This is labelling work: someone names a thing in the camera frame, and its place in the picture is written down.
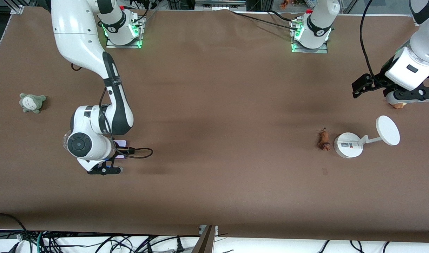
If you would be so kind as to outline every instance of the brown table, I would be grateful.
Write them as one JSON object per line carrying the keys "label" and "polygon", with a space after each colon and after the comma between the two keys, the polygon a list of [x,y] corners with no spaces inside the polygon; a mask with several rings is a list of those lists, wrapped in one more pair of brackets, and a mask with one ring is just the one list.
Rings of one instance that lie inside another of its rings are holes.
{"label": "brown table", "polygon": [[[229,236],[429,241],[429,103],[352,98],[367,72],[359,21],[339,16],[329,53],[306,54],[291,52],[284,28],[227,10],[158,11],[142,49],[107,49],[135,117],[122,139],[154,155],[90,176],[62,138],[103,82],[73,71],[49,13],[26,8],[0,47],[0,212],[41,230],[196,234],[218,224]],[[366,19],[375,72],[416,29],[409,17]],[[22,112],[22,92],[48,96],[40,114]],[[376,136],[380,115],[399,127],[398,146],[369,144],[353,160],[317,149],[322,128],[332,141]]]}

